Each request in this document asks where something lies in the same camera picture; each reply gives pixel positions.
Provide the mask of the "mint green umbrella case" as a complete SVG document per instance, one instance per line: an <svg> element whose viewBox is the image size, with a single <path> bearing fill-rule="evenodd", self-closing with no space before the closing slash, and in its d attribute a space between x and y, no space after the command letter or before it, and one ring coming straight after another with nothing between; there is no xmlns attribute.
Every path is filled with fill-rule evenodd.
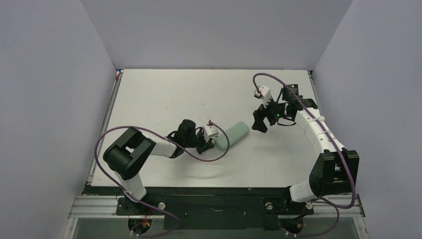
<svg viewBox="0 0 422 239"><path fill-rule="evenodd" d="M221 135L214 139L214 145L220 151L226 151L243 140L249 133L249 127L246 123L239 121L224 132L225 134L221 133Z"/></svg>

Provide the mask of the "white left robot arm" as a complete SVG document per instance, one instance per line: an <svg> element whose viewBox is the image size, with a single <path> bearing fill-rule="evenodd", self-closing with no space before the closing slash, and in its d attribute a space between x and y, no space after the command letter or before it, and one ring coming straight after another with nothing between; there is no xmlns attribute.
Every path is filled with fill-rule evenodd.
<svg viewBox="0 0 422 239"><path fill-rule="evenodd" d="M176 158L185 148L194 148L198 154L214 148L212 139L203 127L185 119L178 129L163 139L148 137L139 129L129 127L103 153L103 160L114 171L125 195L132 201L142 200L147 191L142 183L140 170L150 155Z"/></svg>

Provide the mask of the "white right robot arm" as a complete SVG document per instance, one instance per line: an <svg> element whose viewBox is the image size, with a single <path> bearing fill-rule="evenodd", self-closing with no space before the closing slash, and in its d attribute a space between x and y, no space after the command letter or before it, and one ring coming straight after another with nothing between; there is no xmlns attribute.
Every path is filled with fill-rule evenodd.
<svg viewBox="0 0 422 239"><path fill-rule="evenodd" d="M348 150L341 144L325 124L316 103L312 99L289 100L267 105L260 105L253 112L253 130L266 133L264 122L275 125L281 117L294 120L303 130L318 158L308 179L289 188L293 202L308 202L326 195L351 193L356 197L355 183L359 165L359 155L355 150Z"/></svg>

